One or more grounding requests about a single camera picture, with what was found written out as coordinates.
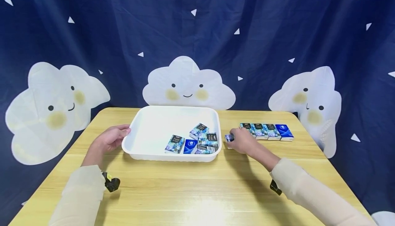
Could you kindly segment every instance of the cloud mouth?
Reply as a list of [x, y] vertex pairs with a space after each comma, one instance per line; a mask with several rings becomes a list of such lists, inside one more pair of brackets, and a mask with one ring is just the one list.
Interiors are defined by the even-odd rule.
[[75, 108], [75, 103], [73, 103], [73, 108], [72, 109], [68, 109], [68, 111], [72, 111]]

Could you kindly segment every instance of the person's right hand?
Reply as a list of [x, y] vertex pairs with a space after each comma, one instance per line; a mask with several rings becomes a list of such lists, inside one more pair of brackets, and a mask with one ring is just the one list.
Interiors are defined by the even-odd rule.
[[251, 135], [249, 130], [244, 127], [233, 128], [230, 133], [234, 135], [235, 140], [226, 143], [226, 145], [241, 154], [250, 155], [257, 145], [260, 145], [260, 143], [258, 143], [257, 140]]

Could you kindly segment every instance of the curtain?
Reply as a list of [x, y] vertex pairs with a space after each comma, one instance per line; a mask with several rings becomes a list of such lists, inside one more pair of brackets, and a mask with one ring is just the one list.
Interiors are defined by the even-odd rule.
[[293, 112], [395, 224], [394, 26], [395, 0], [2, 0], [1, 224], [97, 112], [147, 105]]

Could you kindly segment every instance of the hand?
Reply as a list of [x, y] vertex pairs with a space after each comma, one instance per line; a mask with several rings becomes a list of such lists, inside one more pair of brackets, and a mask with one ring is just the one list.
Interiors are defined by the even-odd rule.
[[235, 137], [235, 140], [232, 142], [226, 143], [230, 148], [236, 150], [241, 154], [247, 154], [250, 156], [250, 153], [260, 145], [257, 140], [251, 135], [249, 130], [246, 128], [233, 128], [230, 133], [232, 133]]
[[98, 165], [101, 168], [105, 153], [115, 150], [130, 133], [130, 125], [110, 127], [91, 144], [81, 166]]
[[101, 135], [99, 135], [92, 143], [103, 153], [115, 150], [122, 144], [122, 140], [130, 133], [130, 125], [120, 125], [109, 127]]

